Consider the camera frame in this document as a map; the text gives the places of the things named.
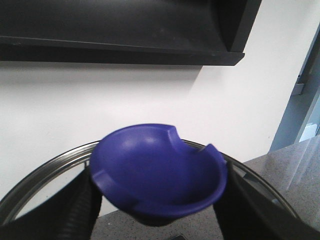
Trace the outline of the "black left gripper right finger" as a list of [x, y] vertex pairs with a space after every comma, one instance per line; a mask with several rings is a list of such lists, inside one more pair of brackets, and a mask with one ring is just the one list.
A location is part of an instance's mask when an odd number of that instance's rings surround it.
[[261, 195], [226, 164], [226, 188], [213, 205], [225, 240], [318, 240], [319, 231]]

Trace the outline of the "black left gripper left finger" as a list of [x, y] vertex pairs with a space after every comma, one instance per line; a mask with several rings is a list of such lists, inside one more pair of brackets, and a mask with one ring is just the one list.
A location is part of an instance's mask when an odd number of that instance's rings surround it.
[[88, 240], [100, 213], [102, 195], [89, 169], [51, 198], [1, 226], [2, 240]]

